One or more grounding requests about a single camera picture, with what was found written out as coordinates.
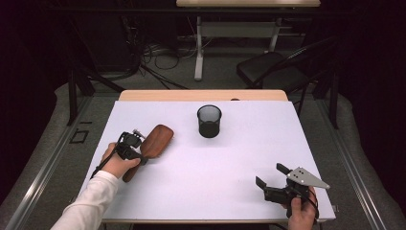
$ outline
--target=chair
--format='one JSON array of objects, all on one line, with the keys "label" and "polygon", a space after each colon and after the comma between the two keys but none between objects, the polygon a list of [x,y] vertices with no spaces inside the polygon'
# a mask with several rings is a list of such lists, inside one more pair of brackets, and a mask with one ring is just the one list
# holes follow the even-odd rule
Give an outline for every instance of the chair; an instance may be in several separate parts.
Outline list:
[{"label": "chair", "polygon": [[337,39],[336,36],[332,36],[304,46],[288,57],[277,52],[253,57],[237,65],[237,74],[248,85],[247,88],[281,89],[286,94],[302,89],[301,99],[295,102],[299,103],[297,113],[300,116],[307,86],[324,76],[329,67],[328,65],[327,68],[310,74],[314,72],[309,69],[312,66],[311,62],[316,58],[323,58],[323,62],[326,63],[327,54],[331,54],[330,51],[335,47]]}]

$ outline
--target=white sleeve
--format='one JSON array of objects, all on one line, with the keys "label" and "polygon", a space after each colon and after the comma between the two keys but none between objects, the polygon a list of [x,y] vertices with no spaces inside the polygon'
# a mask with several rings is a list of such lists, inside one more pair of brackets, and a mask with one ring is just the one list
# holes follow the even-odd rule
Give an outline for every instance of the white sleeve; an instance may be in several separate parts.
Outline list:
[{"label": "white sleeve", "polygon": [[98,229],[118,187],[116,176],[99,171],[76,201],[65,208],[52,229]]}]

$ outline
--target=wooden brush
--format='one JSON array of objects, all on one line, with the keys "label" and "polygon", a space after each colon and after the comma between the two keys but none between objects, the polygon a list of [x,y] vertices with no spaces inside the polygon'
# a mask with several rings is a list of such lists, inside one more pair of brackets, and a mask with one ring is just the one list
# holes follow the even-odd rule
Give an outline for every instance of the wooden brush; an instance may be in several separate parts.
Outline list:
[{"label": "wooden brush", "polygon": [[[151,133],[147,136],[146,140],[141,144],[140,151],[141,154],[146,159],[154,159],[159,157],[162,152],[167,148],[170,140],[173,137],[173,130],[164,125],[156,126]],[[137,172],[138,166],[129,169],[123,175],[123,181],[129,182],[134,174]]]}]

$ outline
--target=human hand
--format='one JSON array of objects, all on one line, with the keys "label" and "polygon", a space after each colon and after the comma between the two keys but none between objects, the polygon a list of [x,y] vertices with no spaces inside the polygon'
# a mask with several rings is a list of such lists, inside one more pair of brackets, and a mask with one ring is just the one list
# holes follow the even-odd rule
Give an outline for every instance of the human hand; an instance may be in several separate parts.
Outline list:
[{"label": "human hand", "polygon": [[[316,192],[309,186],[309,199],[316,203]],[[292,216],[289,219],[289,230],[310,230],[313,226],[316,210],[310,202],[302,204],[300,198],[293,198],[291,202]]]},{"label": "human hand", "polygon": [[[108,149],[105,151],[104,155],[102,156],[103,161],[105,158],[107,158],[111,151],[116,147],[117,143],[110,143],[108,145]],[[101,168],[102,171],[106,171],[108,173],[112,173],[115,175],[117,178],[122,177],[125,172],[127,172],[129,169],[136,167],[138,164],[140,164],[141,160],[139,158],[135,158],[132,160],[123,160],[119,154],[115,153],[112,155],[109,161]]]}]

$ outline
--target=white tabletop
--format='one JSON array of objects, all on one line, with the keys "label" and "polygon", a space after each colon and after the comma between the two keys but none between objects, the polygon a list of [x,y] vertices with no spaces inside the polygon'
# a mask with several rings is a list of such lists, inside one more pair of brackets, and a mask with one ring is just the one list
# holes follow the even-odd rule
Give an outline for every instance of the white tabletop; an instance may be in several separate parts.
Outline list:
[{"label": "white tabletop", "polygon": [[[220,133],[213,139],[198,133],[196,112],[204,104],[222,110]],[[277,163],[320,176],[291,102],[116,102],[82,189],[108,143],[133,128],[148,135],[159,124],[173,129],[172,142],[130,182],[121,182],[103,221],[285,221],[285,210],[264,200],[255,177],[283,188],[285,175]],[[320,220],[335,219],[326,191],[316,194]]]}]

